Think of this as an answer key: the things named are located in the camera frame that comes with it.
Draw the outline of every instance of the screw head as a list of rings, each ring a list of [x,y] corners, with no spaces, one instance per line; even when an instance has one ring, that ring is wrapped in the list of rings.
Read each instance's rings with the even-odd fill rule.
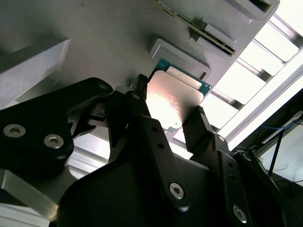
[[[169,190],[170,190],[170,193],[178,200],[181,200],[183,199],[184,197],[184,191],[182,189],[182,187],[177,184],[177,183],[171,183],[169,185]]]
[[[219,138],[219,140],[221,140],[222,142],[225,142],[225,139],[224,139],[222,136],[218,135],[218,138]]]
[[[3,134],[11,138],[19,138],[21,136],[24,136],[25,133],[26,129],[19,124],[9,124],[3,129]]]
[[[133,94],[133,97],[136,98],[136,99],[140,99],[140,97],[136,94]]]
[[[106,85],[104,85],[104,84],[99,84],[99,88],[101,88],[101,89],[103,89],[103,90],[107,90],[107,87],[106,87]]]
[[[242,223],[247,223],[247,218],[245,213],[236,205],[232,208],[234,215],[239,219]]]
[[[57,134],[49,134],[44,138],[44,144],[53,149],[59,149],[63,146],[64,140]]]

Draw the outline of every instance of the white panel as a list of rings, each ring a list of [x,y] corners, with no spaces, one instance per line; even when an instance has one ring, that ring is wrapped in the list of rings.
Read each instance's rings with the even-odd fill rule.
[[[183,133],[183,130],[180,129],[177,134],[174,136],[175,139],[185,143],[185,137],[184,137],[184,133]]]
[[[76,177],[77,179],[81,179],[82,177],[84,177],[85,175],[80,174],[78,172],[72,171],[70,170],[71,175],[73,175],[74,177]]]
[[[302,9],[302,0],[280,0],[280,6],[276,11],[276,14],[297,33],[303,36]]]
[[[110,153],[109,142],[100,139],[92,134],[86,134],[78,137],[74,141],[75,146],[99,155],[103,158],[108,159]]]
[[[228,97],[246,104],[264,85],[263,80],[235,62],[215,88]]]
[[[105,163],[99,162],[95,159],[89,158],[88,156],[79,154],[77,152],[72,153],[68,164],[73,167],[82,169],[89,173],[91,173],[105,165]]]
[[[283,68],[283,63],[278,58],[274,57],[274,55],[254,41],[245,48],[240,58],[255,69],[263,69],[272,76],[276,75]]]
[[[264,25],[255,39],[283,61],[291,59],[299,50],[269,24]]]
[[[49,221],[30,208],[0,204],[0,226],[41,226],[47,227]]]
[[[290,181],[303,180],[303,125],[298,125],[281,141],[274,166],[274,173]],[[276,145],[261,156],[264,167],[269,170]]]
[[[185,159],[190,159],[190,157],[192,157],[192,153],[188,152],[187,150],[177,146],[176,144],[173,143],[169,143],[170,148],[172,150],[172,152],[174,152],[175,154],[185,158]]]
[[[216,128],[222,128],[238,110],[221,99],[209,94],[202,102],[209,123]]]

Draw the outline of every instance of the blue cable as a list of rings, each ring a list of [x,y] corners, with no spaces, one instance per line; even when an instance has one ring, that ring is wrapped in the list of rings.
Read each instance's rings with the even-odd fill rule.
[[[266,128],[266,129],[287,129],[287,128],[290,128],[290,127],[292,127],[293,125],[294,125],[295,123],[293,122],[293,123],[290,123],[288,126],[285,126],[285,127],[267,127],[267,126],[264,126],[264,125],[262,125],[262,127],[263,128]]]
[[[287,129],[287,128],[290,128],[290,127],[294,126],[297,122],[299,122],[301,117],[302,117],[302,115],[297,120],[292,121],[288,126],[268,127],[268,126],[265,126],[265,125],[261,125],[261,127],[266,128],[266,129],[276,129],[276,130],[278,130],[278,129]]]

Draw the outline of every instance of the gray surface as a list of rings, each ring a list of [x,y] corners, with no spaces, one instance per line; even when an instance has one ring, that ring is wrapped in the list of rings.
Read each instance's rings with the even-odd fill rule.
[[[0,109],[63,65],[69,40],[49,38],[0,58]]]
[[[163,2],[189,20],[203,17],[236,41],[238,52],[264,25],[249,20],[224,0]],[[156,35],[210,65],[212,86],[230,66],[190,39],[188,26],[152,0],[3,0],[2,5],[0,49],[11,52],[54,32],[72,39],[58,75],[63,84],[100,77],[115,87],[129,85],[139,73],[149,76],[156,60],[148,56],[148,50]]]

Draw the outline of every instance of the metal plate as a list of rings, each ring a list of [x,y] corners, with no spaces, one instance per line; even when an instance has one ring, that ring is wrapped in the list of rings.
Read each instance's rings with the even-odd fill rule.
[[[147,87],[147,106],[151,116],[163,128],[178,129],[191,111],[203,100],[203,94],[164,71],[157,71]]]

